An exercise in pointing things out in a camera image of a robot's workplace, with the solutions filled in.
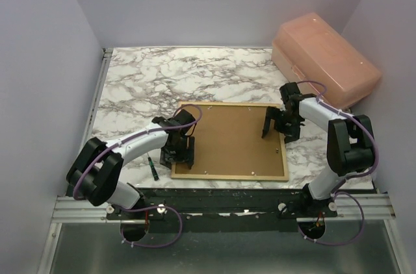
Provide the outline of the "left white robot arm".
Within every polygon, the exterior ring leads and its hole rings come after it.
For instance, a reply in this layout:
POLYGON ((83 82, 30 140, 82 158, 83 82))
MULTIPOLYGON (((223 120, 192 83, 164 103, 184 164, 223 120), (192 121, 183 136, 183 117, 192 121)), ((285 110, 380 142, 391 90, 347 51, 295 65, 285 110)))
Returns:
POLYGON ((75 200, 91 205, 103 203, 120 206, 131 219, 139 218, 144 211, 140 192, 120 181, 124 166, 146 153, 159 149, 160 163, 168 168, 174 164, 194 164, 194 137, 189 129, 198 120, 186 110, 174 117, 153 118, 151 123, 121 138, 104 142, 96 137, 84 144, 70 168, 66 180, 73 188, 75 200))

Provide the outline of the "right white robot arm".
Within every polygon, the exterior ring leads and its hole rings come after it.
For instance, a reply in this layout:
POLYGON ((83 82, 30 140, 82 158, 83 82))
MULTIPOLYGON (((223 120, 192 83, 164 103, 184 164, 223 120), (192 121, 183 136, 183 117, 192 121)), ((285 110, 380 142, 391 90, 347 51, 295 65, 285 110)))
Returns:
POLYGON ((371 120, 336 109, 319 94, 302 93, 297 82, 284 84, 279 90, 283 104, 266 109, 263 136, 274 129, 284 136, 285 143, 295 142, 306 120, 327 134, 326 167, 302 188, 298 200, 279 205, 282 216, 312 217, 335 199, 348 180, 365 177, 376 169, 379 152, 371 120))

